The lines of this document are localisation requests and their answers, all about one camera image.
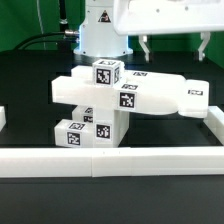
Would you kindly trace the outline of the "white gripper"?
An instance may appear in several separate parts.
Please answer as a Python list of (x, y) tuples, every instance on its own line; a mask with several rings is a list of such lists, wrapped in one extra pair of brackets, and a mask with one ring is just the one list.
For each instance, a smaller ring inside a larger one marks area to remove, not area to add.
[(139, 35), (147, 62), (152, 60), (147, 35), (201, 32), (202, 61), (210, 32), (224, 31), (224, 0), (114, 0), (113, 25), (119, 35)]

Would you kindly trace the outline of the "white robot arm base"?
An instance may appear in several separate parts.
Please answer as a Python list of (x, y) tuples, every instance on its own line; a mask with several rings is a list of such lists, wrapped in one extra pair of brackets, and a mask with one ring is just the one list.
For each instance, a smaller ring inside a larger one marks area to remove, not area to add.
[(79, 26), (75, 60), (91, 63), (99, 58), (127, 59), (132, 54), (128, 37), (114, 30), (113, 0), (85, 0), (85, 19)]

